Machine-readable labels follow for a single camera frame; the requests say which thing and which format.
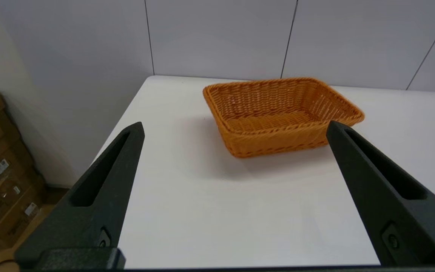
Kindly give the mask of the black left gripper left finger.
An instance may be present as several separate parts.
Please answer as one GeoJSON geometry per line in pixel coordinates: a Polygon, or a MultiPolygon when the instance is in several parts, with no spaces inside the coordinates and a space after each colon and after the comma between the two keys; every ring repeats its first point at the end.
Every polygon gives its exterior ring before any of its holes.
{"type": "Polygon", "coordinates": [[[119,270],[118,248],[145,133],[124,128],[14,253],[21,270],[119,270]]]}

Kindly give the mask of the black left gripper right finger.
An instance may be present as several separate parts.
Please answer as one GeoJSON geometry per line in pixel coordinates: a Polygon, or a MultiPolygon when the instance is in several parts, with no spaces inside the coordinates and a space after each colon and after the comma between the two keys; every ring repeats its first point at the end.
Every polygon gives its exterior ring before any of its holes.
{"type": "Polygon", "coordinates": [[[383,266],[435,266],[435,194],[354,129],[326,137],[383,266]]]}

